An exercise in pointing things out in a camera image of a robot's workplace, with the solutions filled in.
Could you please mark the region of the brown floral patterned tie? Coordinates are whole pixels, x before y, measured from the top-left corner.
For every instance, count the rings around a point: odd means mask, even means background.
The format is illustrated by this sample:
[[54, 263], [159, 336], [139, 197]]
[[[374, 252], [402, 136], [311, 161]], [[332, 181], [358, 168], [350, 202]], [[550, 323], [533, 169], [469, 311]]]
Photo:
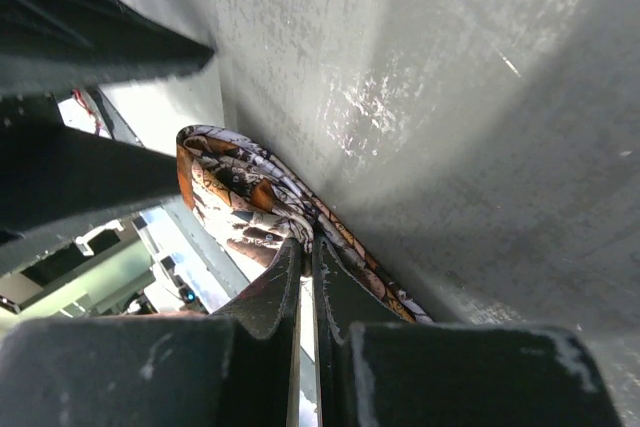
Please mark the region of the brown floral patterned tie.
[[237, 132], [208, 125], [176, 136], [183, 201], [231, 258], [258, 274], [293, 238], [310, 253], [324, 235], [346, 270], [386, 307], [409, 322], [430, 316], [398, 285], [339, 218], [275, 154]]

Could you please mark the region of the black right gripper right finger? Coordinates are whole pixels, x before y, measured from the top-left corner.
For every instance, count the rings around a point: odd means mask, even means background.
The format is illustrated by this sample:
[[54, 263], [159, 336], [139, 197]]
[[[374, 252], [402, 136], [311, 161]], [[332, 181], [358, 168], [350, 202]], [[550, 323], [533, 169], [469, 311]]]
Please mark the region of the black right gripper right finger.
[[402, 322], [346, 270], [333, 244], [323, 235], [314, 239], [312, 272], [320, 319], [335, 344], [344, 343], [354, 322]]

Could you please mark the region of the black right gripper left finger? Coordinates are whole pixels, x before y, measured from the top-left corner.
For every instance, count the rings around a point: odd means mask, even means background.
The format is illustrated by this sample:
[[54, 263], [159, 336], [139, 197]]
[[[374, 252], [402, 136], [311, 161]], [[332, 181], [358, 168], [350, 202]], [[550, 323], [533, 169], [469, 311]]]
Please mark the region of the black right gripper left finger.
[[271, 338], [285, 319], [295, 316], [301, 264], [302, 246], [286, 239], [271, 265], [214, 316], [238, 321], [256, 339]]

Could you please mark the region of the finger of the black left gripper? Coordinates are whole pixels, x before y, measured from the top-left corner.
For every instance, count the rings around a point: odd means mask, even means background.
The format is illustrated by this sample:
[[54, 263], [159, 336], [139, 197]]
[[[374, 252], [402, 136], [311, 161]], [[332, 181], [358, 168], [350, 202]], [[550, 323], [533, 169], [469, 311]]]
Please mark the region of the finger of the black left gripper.
[[176, 160], [64, 126], [1, 132], [1, 272], [179, 193]]
[[211, 47], [119, 0], [1, 0], [1, 94], [188, 76]]

